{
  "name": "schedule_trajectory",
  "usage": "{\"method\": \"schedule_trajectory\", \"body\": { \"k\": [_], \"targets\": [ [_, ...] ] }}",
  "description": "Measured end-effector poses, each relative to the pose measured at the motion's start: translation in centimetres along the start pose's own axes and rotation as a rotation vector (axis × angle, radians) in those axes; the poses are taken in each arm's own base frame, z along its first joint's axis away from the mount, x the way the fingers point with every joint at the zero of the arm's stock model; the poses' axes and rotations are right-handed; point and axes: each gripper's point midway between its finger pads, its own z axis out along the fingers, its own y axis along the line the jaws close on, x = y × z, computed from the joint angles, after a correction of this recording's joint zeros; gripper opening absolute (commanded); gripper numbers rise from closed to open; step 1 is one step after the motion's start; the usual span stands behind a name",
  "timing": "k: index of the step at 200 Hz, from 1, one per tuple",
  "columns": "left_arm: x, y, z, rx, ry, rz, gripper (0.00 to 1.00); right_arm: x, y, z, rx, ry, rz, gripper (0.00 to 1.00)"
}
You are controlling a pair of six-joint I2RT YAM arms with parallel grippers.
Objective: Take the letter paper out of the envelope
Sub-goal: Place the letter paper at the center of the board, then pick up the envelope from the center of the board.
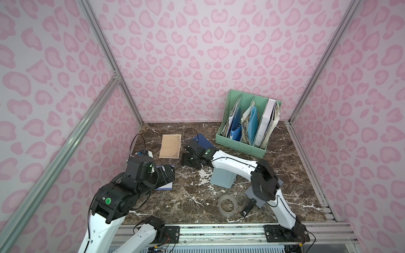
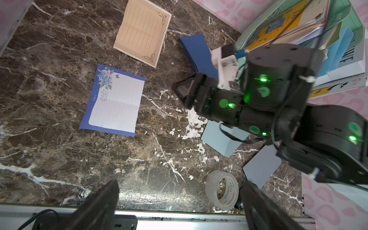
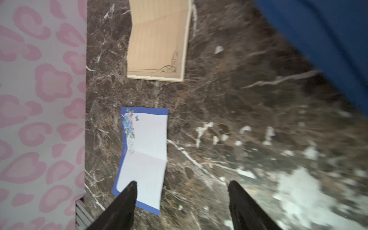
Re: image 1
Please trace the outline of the light blue envelope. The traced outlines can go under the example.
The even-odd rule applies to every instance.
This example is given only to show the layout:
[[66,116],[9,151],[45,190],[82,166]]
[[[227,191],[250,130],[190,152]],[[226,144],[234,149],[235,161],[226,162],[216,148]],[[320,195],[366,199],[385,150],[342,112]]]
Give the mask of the light blue envelope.
[[230,189],[236,180],[237,174],[221,168],[214,168],[210,183],[219,187]]

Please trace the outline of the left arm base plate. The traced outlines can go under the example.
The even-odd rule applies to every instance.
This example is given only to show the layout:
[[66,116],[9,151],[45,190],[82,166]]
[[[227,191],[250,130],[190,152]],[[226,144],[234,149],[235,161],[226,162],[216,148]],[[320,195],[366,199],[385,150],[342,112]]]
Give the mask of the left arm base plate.
[[132,240],[135,245],[165,243],[170,240],[170,243],[178,243],[180,235],[179,226],[163,226],[155,228],[151,224],[143,224],[138,231],[133,235]]

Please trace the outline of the grey envelope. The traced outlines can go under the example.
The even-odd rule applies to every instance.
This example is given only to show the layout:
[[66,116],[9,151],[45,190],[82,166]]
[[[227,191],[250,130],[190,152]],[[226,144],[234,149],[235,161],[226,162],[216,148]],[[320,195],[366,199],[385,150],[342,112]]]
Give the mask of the grey envelope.
[[266,203],[271,206],[272,209],[280,209],[283,208],[280,200],[284,200],[282,197],[282,193],[280,190],[277,190],[277,195],[276,195],[276,200],[269,200],[269,201],[264,201],[260,199],[258,196],[255,195],[253,188],[254,186],[258,186],[259,184],[257,182],[251,181],[251,186],[244,192],[245,195],[247,195],[250,199],[254,198],[257,203],[256,206],[261,209]]

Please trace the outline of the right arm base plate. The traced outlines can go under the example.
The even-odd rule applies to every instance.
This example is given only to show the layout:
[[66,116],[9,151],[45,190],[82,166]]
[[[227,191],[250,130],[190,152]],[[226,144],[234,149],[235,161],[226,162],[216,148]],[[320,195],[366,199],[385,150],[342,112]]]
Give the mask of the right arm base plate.
[[300,223],[297,223],[292,229],[284,228],[281,225],[265,225],[264,233],[267,242],[299,242],[304,244],[311,241],[306,227]]

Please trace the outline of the dark blue envelope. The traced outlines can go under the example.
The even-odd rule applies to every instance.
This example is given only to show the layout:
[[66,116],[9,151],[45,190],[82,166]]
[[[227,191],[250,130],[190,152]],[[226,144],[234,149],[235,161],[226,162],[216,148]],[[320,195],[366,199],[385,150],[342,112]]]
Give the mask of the dark blue envelope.
[[207,139],[205,138],[202,134],[199,134],[194,138],[200,146],[202,146],[204,149],[209,149],[211,147],[214,147],[214,145]]

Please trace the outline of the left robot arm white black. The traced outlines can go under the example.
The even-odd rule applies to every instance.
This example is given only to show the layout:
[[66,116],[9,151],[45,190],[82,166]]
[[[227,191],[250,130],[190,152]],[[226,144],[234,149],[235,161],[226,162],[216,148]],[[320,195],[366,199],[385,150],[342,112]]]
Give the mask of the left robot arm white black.
[[79,248],[81,253],[105,253],[126,215],[139,198],[175,180],[175,168],[155,165],[151,152],[142,150],[131,156],[126,168],[93,197],[87,216],[87,231]]

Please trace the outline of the cream letter paper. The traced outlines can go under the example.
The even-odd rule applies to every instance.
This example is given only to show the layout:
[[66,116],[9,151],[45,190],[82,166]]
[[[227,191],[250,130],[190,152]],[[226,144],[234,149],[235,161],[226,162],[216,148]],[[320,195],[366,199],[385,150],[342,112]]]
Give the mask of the cream letter paper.
[[160,159],[178,159],[181,148],[181,135],[162,135]]

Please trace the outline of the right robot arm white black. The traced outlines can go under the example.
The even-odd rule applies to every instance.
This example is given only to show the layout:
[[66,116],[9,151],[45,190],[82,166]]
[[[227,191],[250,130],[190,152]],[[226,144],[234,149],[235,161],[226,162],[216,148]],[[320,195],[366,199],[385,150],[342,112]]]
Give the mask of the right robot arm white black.
[[196,140],[190,140],[184,146],[182,164],[202,168],[209,166],[235,173],[251,183],[253,199],[267,203],[276,215],[278,225],[265,225],[267,242],[297,242],[304,244],[311,241],[310,233],[299,217],[289,208],[282,191],[280,180],[270,166],[261,159],[245,160],[229,155],[216,147],[204,148]]

